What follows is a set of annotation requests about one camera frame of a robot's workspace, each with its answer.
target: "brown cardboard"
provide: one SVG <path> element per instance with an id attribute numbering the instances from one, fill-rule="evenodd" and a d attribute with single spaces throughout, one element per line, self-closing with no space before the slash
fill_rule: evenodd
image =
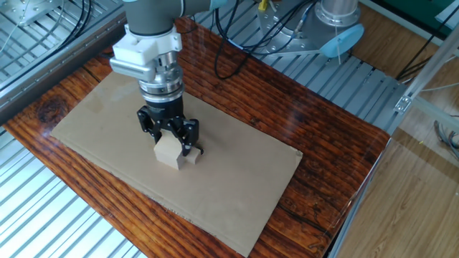
<path id="1" fill-rule="evenodd" d="M 137 82 L 112 73 L 52 135 L 248 256 L 302 154 L 185 94 L 185 116 L 200 122 L 204 155 L 178 171 L 155 159 L 136 115 L 142 105 Z"/>

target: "wooden table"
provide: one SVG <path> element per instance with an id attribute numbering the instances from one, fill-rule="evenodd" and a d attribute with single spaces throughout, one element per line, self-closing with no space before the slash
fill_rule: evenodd
<path id="1" fill-rule="evenodd" d="M 186 31 L 189 24 L 177 26 Z M 304 153 L 251 257 L 322 257 L 389 136 L 254 58 L 237 76 L 218 80 L 219 37 L 199 27 L 182 40 L 188 93 Z M 220 72 L 229 74 L 244 56 L 225 47 Z M 238 257 L 49 136 L 110 72 L 106 59 L 90 60 L 4 127 L 145 255 Z"/>

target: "wooden block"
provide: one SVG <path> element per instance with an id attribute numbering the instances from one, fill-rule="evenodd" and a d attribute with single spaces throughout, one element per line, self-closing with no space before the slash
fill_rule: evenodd
<path id="1" fill-rule="evenodd" d="M 165 163 L 176 170 L 179 170 L 185 162 L 196 164 L 201 156 L 201 151 L 192 148 L 190 153 L 184 157 L 181 154 L 181 144 L 175 136 L 166 130 L 161 131 L 163 135 L 154 147 L 156 160 Z"/>

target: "white mount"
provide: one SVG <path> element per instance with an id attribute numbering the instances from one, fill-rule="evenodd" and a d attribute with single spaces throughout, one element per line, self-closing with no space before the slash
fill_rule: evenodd
<path id="1" fill-rule="evenodd" d="M 182 48 L 181 36 L 175 26 L 165 34 L 151 37 L 131 33 L 128 24 L 124 29 L 126 35 L 113 45 L 115 58 L 119 61 L 144 66 L 161 54 L 170 51 L 179 52 Z"/>

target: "blue component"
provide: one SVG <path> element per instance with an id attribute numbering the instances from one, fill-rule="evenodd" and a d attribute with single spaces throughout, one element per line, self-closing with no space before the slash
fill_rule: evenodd
<path id="1" fill-rule="evenodd" d="M 210 0 L 209 11 L 215 10 L 227 4 L 228 0 Z"/>
<path id="2" fill-rule="evenodd" d="M 326 57 L 337 57 L 338 49 L 339 55 L 342 55 L 344 52 L 348 51 L 353 47 L 360 38 L 364 35 L 364 27 L 361 24 L 350 27 L 344 32 L 340 33 L 338 36 L 331 39 L 329 42 L 325 43 L 320 51 Z"/>

